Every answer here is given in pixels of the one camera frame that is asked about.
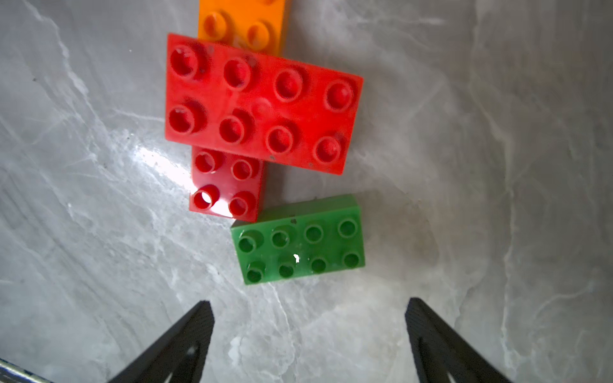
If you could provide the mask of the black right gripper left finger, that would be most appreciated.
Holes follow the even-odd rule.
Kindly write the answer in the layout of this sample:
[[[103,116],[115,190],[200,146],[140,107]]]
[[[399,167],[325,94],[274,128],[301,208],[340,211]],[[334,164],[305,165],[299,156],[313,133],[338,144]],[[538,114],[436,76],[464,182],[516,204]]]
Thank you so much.
[[[199,383],[214,325],[211,303],[200,301],[111,381]]]

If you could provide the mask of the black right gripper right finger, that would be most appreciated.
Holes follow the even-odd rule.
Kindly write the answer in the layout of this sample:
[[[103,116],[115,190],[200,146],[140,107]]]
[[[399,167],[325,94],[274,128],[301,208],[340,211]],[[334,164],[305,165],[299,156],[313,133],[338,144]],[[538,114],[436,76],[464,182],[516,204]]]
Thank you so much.
[[[507,382],[422,299],[410,299],[405,322],[420,382]]]

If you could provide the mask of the small dark green lego brick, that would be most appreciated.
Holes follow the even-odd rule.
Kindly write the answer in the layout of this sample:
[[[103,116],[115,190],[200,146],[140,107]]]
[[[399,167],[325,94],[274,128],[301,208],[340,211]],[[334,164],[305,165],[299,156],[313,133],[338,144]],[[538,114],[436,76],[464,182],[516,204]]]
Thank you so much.
[[[244,283],[364,267],[361,215],[347,194],[267,208],[255,223],[236,220],[231,237]]]

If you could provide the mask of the small red lego brick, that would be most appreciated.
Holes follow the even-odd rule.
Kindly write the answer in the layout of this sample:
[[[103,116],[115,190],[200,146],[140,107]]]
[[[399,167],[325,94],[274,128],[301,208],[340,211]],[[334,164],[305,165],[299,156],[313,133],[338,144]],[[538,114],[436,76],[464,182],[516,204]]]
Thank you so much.
[[[251,157],[192,147],[195,190],[189,210],[255,223],[263,209],[267,163]]]

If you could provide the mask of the long red lego brick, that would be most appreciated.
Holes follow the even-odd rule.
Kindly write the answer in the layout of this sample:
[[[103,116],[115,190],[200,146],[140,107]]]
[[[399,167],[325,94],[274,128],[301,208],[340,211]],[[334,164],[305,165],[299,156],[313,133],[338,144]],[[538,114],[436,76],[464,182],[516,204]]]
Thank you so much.
[[[350,73],[170,34],[165,137],[340,175],[362,85]]]

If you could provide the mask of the small orange upturned lego brick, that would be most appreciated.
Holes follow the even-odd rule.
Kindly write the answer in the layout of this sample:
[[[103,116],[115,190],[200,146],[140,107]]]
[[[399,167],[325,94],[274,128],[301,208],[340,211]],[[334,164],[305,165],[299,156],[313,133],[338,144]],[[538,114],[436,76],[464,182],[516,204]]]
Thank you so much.
[[[287,0],[201,0],[198,38],[280,57],[290,9]]]

